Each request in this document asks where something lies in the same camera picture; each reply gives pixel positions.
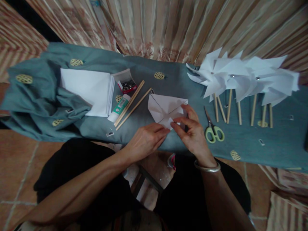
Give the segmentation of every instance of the scissor blade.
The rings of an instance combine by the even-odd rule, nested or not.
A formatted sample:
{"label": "scissor blade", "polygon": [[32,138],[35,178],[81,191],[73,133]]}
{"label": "scissor blade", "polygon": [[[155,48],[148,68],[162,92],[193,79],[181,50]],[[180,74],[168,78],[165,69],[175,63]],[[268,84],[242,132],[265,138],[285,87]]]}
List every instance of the scissor blade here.
{"label": "scissor blade", "polygon": [[206,117],[208,118],[208,122],[211,123],[211,122],[212,122],[212,121],[211,121],[211,118],[210,118],[210,116],[209,116],[207,110],[205,109],[205,106],[204,106],[204,110],[205,110]]}

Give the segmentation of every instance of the hand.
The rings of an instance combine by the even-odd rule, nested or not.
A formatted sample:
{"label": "hand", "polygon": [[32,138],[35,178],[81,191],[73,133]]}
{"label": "hand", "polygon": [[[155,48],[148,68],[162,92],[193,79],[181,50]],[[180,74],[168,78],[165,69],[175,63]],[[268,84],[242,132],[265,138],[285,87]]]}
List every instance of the hand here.
{"label": "hand", "polygon": [[[171,122],[171,127],[179,135],[188,150],[196,156],[199,165],[204,167],[216,167],[217,163],[211,154],[206,143],[204,130],[199,123],[199,118],[195,110],[190,105],[181,106],[188,114],[188,118],[179,117]],[[187,133],[176,123],[184,123],[188,126]]]}
{"label": "hand", "polygon": [[154,152],[165,140],[170,129],[152,123],[137,130],[134,137],[126,145],[126,153],[131,155],[131,163],[142,160]]}

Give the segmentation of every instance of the green scissors handle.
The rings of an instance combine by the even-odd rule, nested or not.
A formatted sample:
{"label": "green scissors handle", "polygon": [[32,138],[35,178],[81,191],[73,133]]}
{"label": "green scissors handle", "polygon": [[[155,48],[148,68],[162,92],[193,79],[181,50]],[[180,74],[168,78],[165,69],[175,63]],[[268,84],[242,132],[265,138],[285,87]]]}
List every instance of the green scissors handle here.
{"label": "green scissors handle", "polygon": [[217,126],[214,126],[214,131],[211,127],[208,127],[206,130],[205,130],[205,138],[208,142],[210,143],[215,143],[216,140],[222,142],[225,140],[225,134],[224,132]]}

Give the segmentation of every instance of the wooden stick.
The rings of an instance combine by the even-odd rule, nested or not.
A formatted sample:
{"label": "wooden stick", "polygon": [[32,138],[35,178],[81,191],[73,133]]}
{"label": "wooden stick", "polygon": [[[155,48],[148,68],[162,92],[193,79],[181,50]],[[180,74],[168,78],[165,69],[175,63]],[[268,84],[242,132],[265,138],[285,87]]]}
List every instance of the wooden stick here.
{"label": "wooden stick", "polygon": [[226,123],[227,122],[226,116],[225,116],[225,113],[224,113],[224,109],[222,108],[222,104],[221,104],[219,96],[217,96],[217,99],[218,99],[218,104],[219,104],[220,111],[221,111],[221,114],[222,114],[222,118],[224,119],[224,122]]}
{"label": "wooden stick", "polygon": [[227,114],[227,124],[229,123],[229,120],[230,120],[231,99],[232,99],[232,89],[230,89],[230,94],[229,94],[229,104],[228,104],[228,114]]}
{"label": "wooden stick", "polygon": [[238,122],[240,125],[242,125],[241,102],[237,102],[237,110],[238,110]]}
{"label": "wooden stick", "polygon": [[131,99],[129,100],[127,106],[124,108],[124,110],[122,111],[121,115],[119,116],[119,118],[116,120],[116,122],[114,123],[114,126],[116,127],[120,121],[122,120],[122,118],[125,116],[127,110],[129,109],[129,107],[132,105],[133,101],[135,100],[136,96],[138,95],[139,91],[141,90],[141,88],[144,85],[144,81],[142,80],[139,87],[137,88],[137,90],[135,91],[135,93],[133,94],[133,96],[131,97]]}
{"label": "wooden stick", "polygon": [[119,130],[119,128],[124,124],[124,122],[129,118],[129,116],[134,112],[134,110],[138,107],[138,105],[141,103],[141,101],[147,96],[147,94],[150,92],[152,88],[150,88],[147,93],[144,94],[144,96],[141,98],[141,100],[136,104],[136,106],[131,110],[131,112],[126,116],[126,118],[120,123],[120,125],[116,128],[116,131]]}
{"label": "wooden stick", "polygon": [[254,98],[253,98],[253,106],[252,106],[252,112],[251,112],[250,126],[253,126],[253,123],[254,123],[254,114],[255,114],[255,111],[256,111],[256,103],[257,103],[257,94],[255,94]]}
{"label": "wooden stick", "polygon": [[216,115],[216,122],[219,122],[218,118],[218,107],[217,107],[217,97],[216,94],[214,93],[214,98],[215,98],[215,115]]}
{"label": "wooden stick", "polygon": [[274,127],[274,125],[273,125],[273,109],[272,109],[272,104],[269,104],[269,111],[270,111],[270,113],[269,113],[269,127],[270,128],[273,128]]}
{"label": "wooden stick", "polygon": [[267,106],[267,105],[264,105],[264,107],[263,107],[263,115],[262,115],[262,124],[261,124],[261,127],[264,127],[264,126],[265,126],[266,106]]}

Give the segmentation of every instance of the person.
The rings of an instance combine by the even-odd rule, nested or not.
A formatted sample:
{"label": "person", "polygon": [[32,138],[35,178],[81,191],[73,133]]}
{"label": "person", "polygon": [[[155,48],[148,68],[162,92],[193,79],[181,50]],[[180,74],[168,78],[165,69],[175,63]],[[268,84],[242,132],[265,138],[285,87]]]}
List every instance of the person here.
{"label": "person", "polygon": [[171,126],[193,155],[175,156],[174,177],[154,211],[133,197],[121,173],[164,142],[170,130],[156,123],[117,153],[88,140],[66,142],[43,167],[34,185],[38,205],[15,230],[254,230],[244,181],[213,157],[194,109],[182,108],[188,118]]}

